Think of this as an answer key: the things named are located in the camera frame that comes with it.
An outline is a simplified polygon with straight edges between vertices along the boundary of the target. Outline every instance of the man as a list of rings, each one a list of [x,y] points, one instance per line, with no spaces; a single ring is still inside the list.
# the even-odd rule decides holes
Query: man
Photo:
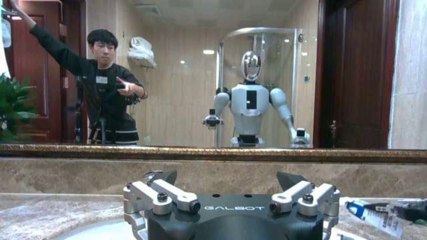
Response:
[[[10,6],[57,63],[74,76],[81,76],[90,129],[100,130],[102,122],[106,144],[134,145],[138,133],[134,120],[126,114],[126,102],[128,97],[145,99],[148,93],[129,70],[113,63],[118,44],[114,35],[105,29],[93,30],[88,34],[86,43],[94,59],[85,59],[35,24],[19,8],[18,0],[10,0]],[[97,134],[96,139],[100,142],[101,134]]]

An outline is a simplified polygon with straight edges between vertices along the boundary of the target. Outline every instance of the hand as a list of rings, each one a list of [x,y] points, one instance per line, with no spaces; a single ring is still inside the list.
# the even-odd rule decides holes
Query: hand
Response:
[[[18,13],[22,11],[19,7],[19,0],[9,0],[11,9]]]
[[[117,92],[122,95],[122,96],[130,96],[134,91],[134,84],[130,82],[124,81],[120,77],[116,77],[117,83],[124,85],[124,88],[117,89]]]

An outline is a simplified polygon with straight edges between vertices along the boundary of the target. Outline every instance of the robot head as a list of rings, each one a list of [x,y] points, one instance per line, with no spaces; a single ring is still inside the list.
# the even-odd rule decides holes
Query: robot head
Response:
[[[241,73],[246,81],[254,82],[261,70],[261,58],[246,51],[241,58]]]

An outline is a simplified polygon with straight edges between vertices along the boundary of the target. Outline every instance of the gold mirror trim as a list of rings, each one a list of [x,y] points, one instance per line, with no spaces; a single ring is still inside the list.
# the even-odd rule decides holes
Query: gold mirror trim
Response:
[[[66,144],[0,144],[0,157],[334,164],[427,164],[427,150],[198,148]]]

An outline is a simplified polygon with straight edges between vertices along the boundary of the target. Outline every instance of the shower enclosure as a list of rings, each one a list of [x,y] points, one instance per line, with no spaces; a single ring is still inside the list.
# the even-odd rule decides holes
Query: shower enclosure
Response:
[[[216,52],[216,89],[230,90],[242,82],[241,57],[252,50],[260,56],[261,69],[256,82],[268,90],[280,88],[294,114],[294,86],[300,30],[296,28],[248,27],[229,32],[221,39]],[[234,136],[234,121],[229,108],[221,114],[224,125],[214,133],[216,147],[229,147]],[[261,120],[262,147],[288,147],[289,133],[280,116],[270,107]]]

